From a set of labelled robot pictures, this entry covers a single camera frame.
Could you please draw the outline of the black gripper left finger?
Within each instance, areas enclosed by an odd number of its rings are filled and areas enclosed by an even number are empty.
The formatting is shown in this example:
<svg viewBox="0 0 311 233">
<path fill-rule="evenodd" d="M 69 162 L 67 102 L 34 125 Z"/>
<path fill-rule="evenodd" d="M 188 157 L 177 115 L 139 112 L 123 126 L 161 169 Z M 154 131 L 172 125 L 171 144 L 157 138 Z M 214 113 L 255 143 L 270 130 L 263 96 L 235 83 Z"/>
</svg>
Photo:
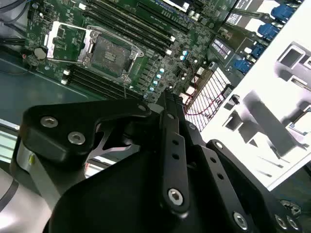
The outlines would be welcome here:
<svg viewBox="0 0 311 233">
<path fill-rule="evenodd" d="M 23 115 L 20 144 L 35 157 L 28 172 L 50 208 L 83 180 L 89 160 L 146 152 L 160 160 L 158 204 L 186 216 L 190 198 L 182 120 L 182 100 L 170 91 L 155 104 L 118 99 L 38 105 Z"/>
</svg>

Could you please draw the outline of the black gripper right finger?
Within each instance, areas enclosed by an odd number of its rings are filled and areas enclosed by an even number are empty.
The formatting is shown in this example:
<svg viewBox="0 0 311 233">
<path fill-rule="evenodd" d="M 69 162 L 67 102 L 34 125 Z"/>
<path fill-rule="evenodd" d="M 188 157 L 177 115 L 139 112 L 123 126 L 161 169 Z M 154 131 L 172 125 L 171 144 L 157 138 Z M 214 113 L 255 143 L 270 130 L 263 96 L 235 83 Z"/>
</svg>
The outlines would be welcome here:
<svg viewBox="0 0 311 233">
<path fill-rule="evenodd" d="M 185 119 L 181 97 L 172 106 L 185 140 L 190 221 L 197 233 L 300 233 L 299 221 L 220 141 L 204 142 Z"/>
</svg>

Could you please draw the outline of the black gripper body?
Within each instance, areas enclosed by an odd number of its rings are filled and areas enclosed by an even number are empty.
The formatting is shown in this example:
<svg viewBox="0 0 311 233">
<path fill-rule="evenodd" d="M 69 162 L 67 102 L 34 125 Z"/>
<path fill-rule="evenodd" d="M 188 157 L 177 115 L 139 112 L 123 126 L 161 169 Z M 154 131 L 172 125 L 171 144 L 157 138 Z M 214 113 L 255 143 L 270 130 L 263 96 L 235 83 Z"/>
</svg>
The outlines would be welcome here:
<svg viewBox="0 0 311 233">
<path fill-rule="evenodd" d="M 217 154 L 189 122 L 163 125 L 137 152 L 70 188 L 51 233 L 231 233 L 233 190 Z"/>
</svg>

